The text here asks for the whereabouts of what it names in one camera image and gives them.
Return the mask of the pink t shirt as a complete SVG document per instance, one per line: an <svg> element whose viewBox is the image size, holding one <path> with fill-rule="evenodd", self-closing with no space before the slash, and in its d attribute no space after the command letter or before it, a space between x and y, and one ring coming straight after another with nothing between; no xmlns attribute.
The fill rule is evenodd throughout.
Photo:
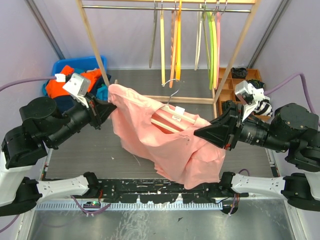
<svg viewBox="0 0 320 240"><path fill-rule="evenodd" d="M192 122L178 121L165 104L120 84L109 86L108 101L116 105L110 118L122 147L152 161L159 175L185 189L220 181L226 151L194 135L208 121L188 112Z"/></svg>

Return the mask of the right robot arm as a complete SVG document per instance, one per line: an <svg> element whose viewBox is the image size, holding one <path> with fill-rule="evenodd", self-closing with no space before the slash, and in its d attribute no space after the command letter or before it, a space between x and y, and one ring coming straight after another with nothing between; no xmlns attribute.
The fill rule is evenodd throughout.
<svg viewBox="0 0 320 240"><path fill-rule="evenodd" d="M225 150L238 142L286 153L285 161L301 170L279 177L253 177L224 172L219 191L225 197L261 194L285 199L295 208L320 210L320 131L319 116L301 105L289 103L275 111L271 123L252 113L247 106L231 102L222 115L198 128L194 135Z"/></svg>

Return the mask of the cream hanger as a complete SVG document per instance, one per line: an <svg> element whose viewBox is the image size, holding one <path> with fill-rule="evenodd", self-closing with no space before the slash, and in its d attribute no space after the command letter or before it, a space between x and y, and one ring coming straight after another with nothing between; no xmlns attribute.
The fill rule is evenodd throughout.
<svg viewBox="0 0 320 240"><path fill-rule="evenodd" d="M173 82L173 81L178 82L179 87L178 87L178 89L177 89L175 92L173 92L173 93L169 96L169 98L168 98L168 100L167 100L167 103L166 103L164 106L161 107L161 110L163 110L164 112L167 112L167 113L169 113L169 114L172 114L173 116L175 116L175 117L177 117L177 118L179 118L179 119L181 119L181 120L185 120L185 121L187 121L187 122L189 122L189 123L191 123L191 124L195 124L196 121L195 121L194 119L192 119L192 118L190 118L190 117L188 117L188 116L185 116L184 114L180 114L179 112L176 112L175 110L173 110L173 109L170 108L169 103L170 103L172 97L173 97L174 95L176 95L176 94L179 92L179 90L181 89L181 81L178 81L176 78L173 78L173 79L170 79L170 80L166 81L165 83L162 83L162 84L161 84L161 85L164 87L167 83L171 83L171 82ZM150 121L151 121L151 123L153 123L154 125L157 125L157 126L163 128L163 129L166 129L167 131L170 131L170 132L172 132L172 133L178 133L178 132L179 132L178 130L176 130L176 129L170 127L169 125L166 125L166 124L164 124L163 122L158 121L158 120L156 120L156 119L154 119L154 118L151 118Z"/></svg>

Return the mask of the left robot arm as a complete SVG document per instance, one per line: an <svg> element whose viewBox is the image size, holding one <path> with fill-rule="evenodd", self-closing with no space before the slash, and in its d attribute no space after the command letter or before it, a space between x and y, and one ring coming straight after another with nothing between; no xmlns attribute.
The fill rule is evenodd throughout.
<svg viewBox="0 0 320 240"><path fill-rule="evenodd" d="M86 125L100 129L117 108L87 93L87 104L75 101L64 113L50 97L38 97L20 108L22 124L8 131L0 149L0 215L20 215L47 200L67 196L95 198L100 183L93 172L69 179L41 181L30 179L27 173L38 160L57 150Z"/></svg>

